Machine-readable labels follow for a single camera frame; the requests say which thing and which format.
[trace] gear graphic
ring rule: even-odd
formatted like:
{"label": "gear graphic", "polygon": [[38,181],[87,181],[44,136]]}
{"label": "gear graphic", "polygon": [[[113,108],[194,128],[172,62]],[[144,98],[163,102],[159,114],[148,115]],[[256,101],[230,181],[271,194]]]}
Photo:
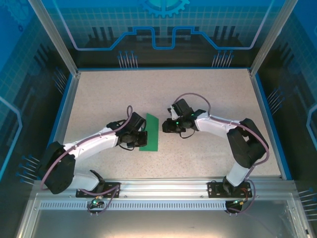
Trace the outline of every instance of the gear graphic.
{"label": "gear graphic", "polygon": [[11,16],[19,24],[22,24],[29,16],[29,4],[27,0],[0,0],[1,6],[6,6]]}
{"label": "gear graphic", "polygon": [[143,10],[147,10],[149,14],[165,18],[167,15],[172,17],[173,14],[178,14],[180,10],[184,10],[185,5],[189,4],[189,0],[139,0],[139,3]]}

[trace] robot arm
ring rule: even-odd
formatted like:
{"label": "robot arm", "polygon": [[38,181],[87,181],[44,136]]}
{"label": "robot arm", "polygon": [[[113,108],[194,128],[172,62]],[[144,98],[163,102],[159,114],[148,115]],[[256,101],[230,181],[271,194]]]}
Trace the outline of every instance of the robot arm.
{"label": "robot arm", "polygon": [[128,148],[147,145],[147,132],[140,131],[145,119],[137,113],[132,113],[130,121],[121,127],[120,123],[125,120],[111,122],[101,131],[82,140],[59,144],[57,141],[50,144],[43,158],[40,160],[36,174],[43,179],[50,166],[56,159],[70,150],[62,160],[54,167],[45,181],[45,185],[53,194],[58,194],[67,188],[82,188],[94,190],[101,182],[101,177],[96,172],[91,174],[75,173],[76,162],[85,160],[98,152],[126,143]]}
{"label": "robot arm", "polygon": [[241,124],[249,128],[267,145],[258,128],[250,119],[233,121],[211,117],[201,109],[194,112],[184,99],[174,103],[168,111],[172,118],[163,123],[163,132],[182,133],[191,128],[195,131],[205,131],[228,139],[235,159],[234,166],[223,180],[223,188],[228,194],[244,181],[254,163],[265,154],[265,148],[253,135],[236,126],[236,124]]}

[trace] perforated metal strip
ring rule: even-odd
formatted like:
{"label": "perforated metal strip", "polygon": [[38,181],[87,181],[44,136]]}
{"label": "perforated metal strip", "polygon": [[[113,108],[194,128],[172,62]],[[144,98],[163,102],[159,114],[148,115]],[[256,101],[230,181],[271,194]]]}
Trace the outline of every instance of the perforated metal strip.
{"label": "perforated metal strip", "polygon": [[[86,210],[88,201],[42,201],[41,210]],[[102,210],[104,205],[95,210]],[[225,210],[225,201],[113,201],[109,210]]]}

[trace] blue enclosure wall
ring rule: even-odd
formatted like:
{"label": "blue enclosure wall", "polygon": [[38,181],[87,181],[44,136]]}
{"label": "blue enclosure wall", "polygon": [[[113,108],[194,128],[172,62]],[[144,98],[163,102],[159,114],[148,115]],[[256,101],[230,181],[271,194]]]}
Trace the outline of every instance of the blue enclosure wall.
{"label": "blue enclosure wall", "polygon": [[317,189],[316,12],[316,1],[298,1],[259,70],[299,190]]}
{"label": "blue enclosure wall", "polygon": [[79,68],[249,67],[284,0],[44,0]]}
{"label": "blue enclosure wall", "polygon": [[11,238],[32,182],[16,173],[35,179],[21,158],[44,152],[69,71],[27,1],[0,1],[0,35],[0,230]]}

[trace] green paper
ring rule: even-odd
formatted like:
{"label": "green paper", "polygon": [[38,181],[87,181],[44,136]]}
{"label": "green paper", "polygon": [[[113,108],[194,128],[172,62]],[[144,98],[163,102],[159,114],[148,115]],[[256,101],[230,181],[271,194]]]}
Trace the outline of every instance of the green paper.
{"label": "green paper", "polygon": [[145,130],[148,132],[148,144],[140,147],[140,151],[158,151],[159,149],[159,119],[147,113],[147,126]]}

